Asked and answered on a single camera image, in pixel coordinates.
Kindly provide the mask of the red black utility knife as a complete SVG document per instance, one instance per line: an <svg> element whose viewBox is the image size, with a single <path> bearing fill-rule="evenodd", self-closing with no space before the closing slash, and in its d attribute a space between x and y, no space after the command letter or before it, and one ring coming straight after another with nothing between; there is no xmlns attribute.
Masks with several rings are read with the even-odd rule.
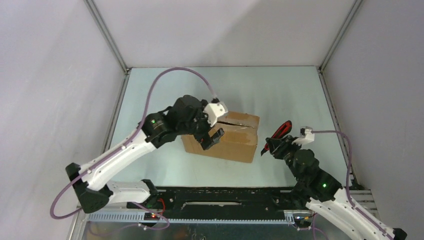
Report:
<svg viewBox="0 0 424 240"><path fill-rule="evenodd" d="M293 123L291 120L285 121L271 136L272 139L282 139L286 135L288 135L293 128ZM263 149L260 152L260 155L263 156L266 152L269 151L269 144L266 141Z"/></svg>

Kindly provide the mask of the brown cardboard express box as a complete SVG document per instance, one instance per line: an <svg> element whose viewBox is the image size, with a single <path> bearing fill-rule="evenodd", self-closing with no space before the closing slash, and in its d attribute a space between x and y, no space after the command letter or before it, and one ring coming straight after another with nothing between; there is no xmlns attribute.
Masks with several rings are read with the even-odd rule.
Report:
<svg viewBox="0 0 424 240"><path fill-rule="evenodd" d="M257 115L230 111L209 131L210 135L219 128L224 131L219 142L210 149L203 150L192 135L183 135L181 140L187 153L250 164L258 145L259 123Z"/></svg>

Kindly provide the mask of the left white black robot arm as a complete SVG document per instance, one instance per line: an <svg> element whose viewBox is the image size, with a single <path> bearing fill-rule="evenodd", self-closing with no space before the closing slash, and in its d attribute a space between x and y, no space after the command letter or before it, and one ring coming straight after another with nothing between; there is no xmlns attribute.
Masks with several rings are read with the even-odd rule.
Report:
<svg viewBox="0 0 424 240"><path fill-rule="evenodd" d="M175 141L178 136L191 135L203 150L210 149L225 132L222 128L213 134L209 132L228 112L217 98L208 102L184 95L172 106L148 114L126 139L96 159L83 165L69 164L65 170L82 210L90 214L115 203L142 204L145 208L156 206L158 192L151 180L117 182L112 178L135 160Z"/></svg>

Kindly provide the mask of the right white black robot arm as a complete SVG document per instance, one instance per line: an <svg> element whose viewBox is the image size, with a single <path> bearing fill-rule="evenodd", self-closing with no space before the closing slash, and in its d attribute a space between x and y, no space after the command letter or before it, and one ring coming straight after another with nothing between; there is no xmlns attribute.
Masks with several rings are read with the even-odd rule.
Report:
<svg viewBox="0 0 424 240"><path fill-rule="evenodd" d="M407 233L382 223L356 200L345 187L319 166L319 160L302 145L314 141L314 136L283 138L267 137L270 154L285 161L297 183L292 190L291 204L305 207L324 217L352 240L404 240Z"/></svg>

